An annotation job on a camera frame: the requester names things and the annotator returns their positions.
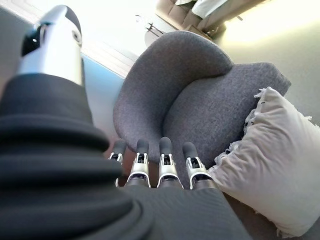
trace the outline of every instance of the gray fabric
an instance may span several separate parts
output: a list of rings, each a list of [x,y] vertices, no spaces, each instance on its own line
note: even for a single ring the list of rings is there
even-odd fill
[[[254,240],[283,240],[277,236],[276,226],[263,215],[256,213],[251,207],[224,194],[228,203],[232,207],[235,214],[241,220],[245,229]],[[320,236],[320,218],[304,235],[300,237],[287,238],[288,240],[319,240]]]
[[[142,202],[145,212],[155,216],[154,226],[165,232],[164,240],[252,239],[219,190],[141,186],[122,190]]]
[[[118,135],[131,150],[149,141],[149,160],[159,162],[159,140],[166,114],[181,91],[197,79],[224,75],[228,56],[211,41],[187,31],[166,33],[136,61],[113,110]]]
[[[193,142],[207,168],[243,135],[253,98],[271,86],[284,94],[291,83],[270,63],[233,65],[211,41],[186,31],[165,34],[136,61],[113,110],[118,135],[131,150],[149,141],[158,163],[159,140],[171,138],[176,166],[187,187],[182,145]]]
[[[163,134],[172,141],[183,185],[188,184],[181,151],[184,142],[194,143],[202,163],[211,167],[216,156],[244,135],[244,122],[257,106],[254,95],[259,89],[272,87],[284,95],[289,86],[290,82],[270,63],[237,64],[224,76],[189,84],[163,123]]]

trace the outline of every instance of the robotic hand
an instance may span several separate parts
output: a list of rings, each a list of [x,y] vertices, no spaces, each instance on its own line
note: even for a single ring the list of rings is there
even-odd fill
[[[195,145],[186,142],[183,145],[183,155],[186,159],[186,171],[190,181],[190,189],[217,188],[214,180],[202,164]],[[125,154],[126,143],[122,139],[115,142],[109,160],[117,160],[122,163]],[[150,188],[149,163],[148,163],[149,143],[140,139],[136,146],[136,157],[133,160],[132,169],[125,186],[141,185]],[[183,189],[176,170],[176,163],[173,157],[171,140],[168,137],[161,138],[159,142],[159,180],[157,188],[176,187]]]

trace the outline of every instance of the white pillow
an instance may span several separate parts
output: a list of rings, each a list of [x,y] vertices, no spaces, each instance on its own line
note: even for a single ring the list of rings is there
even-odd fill
[[[320,216],[320,128],[271,87],[258,97],[246,135],[209,172],[283,237],[301,236]]]
[[[197,0],[176,0],[175,5],[187,4],[192,1],[197,1]]]

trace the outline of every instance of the gray armchair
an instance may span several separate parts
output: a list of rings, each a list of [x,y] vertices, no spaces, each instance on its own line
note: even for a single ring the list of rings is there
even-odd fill
[[[284,95],[291,83],[270,63],[233,64],[211,41],[187,31],[166,33],[136,61],[113,110],[118,135],[134,150],[149,141],[158,163],[159,140],[172,141],[179,177],[189,186],[182,145],[190,141],[207,168],[243,136],[244,121],[268,86]]]

